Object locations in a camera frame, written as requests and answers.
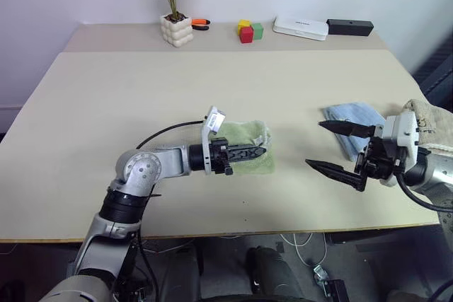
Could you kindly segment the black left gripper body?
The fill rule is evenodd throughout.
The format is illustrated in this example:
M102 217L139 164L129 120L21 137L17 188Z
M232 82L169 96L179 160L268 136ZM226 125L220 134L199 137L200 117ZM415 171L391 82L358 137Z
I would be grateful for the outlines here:
M229 163L229 148L227 139L218 138L211 140L210 163L211 171L215 174L234 174L234 171Z

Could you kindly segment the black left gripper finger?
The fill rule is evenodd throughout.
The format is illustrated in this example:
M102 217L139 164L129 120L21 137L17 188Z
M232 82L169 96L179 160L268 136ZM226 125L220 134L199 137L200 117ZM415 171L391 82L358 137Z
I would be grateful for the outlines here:
M238 144L238 145L228 145L228 152L229 153L253 153L253 154L264 154L266 152L266 148L262 147L261 145L253 145L253 144Z
M229 162L251 161L261 157L266 150L230 150L228 152Z

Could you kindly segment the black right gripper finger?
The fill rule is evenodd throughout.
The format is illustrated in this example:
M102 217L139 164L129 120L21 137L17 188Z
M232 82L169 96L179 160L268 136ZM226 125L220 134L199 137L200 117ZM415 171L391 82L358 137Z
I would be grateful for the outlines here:
M363 177L362 175L348 172L340 165L325 161L306 159L305 162L327 178L349 185L359 192L365 190L367 180L366 177Z
M340 120L326 120L319 122L318 125L334 134L346 137L371 138L382 136L382 128L375 125L365 126Z

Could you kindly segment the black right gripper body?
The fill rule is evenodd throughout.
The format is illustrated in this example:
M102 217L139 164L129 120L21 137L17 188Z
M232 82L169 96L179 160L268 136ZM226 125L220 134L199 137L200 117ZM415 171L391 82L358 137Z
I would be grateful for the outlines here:
M371 137L359 153L354 172L363 178L388 180L393 174L406 171L407 148L379 137Z

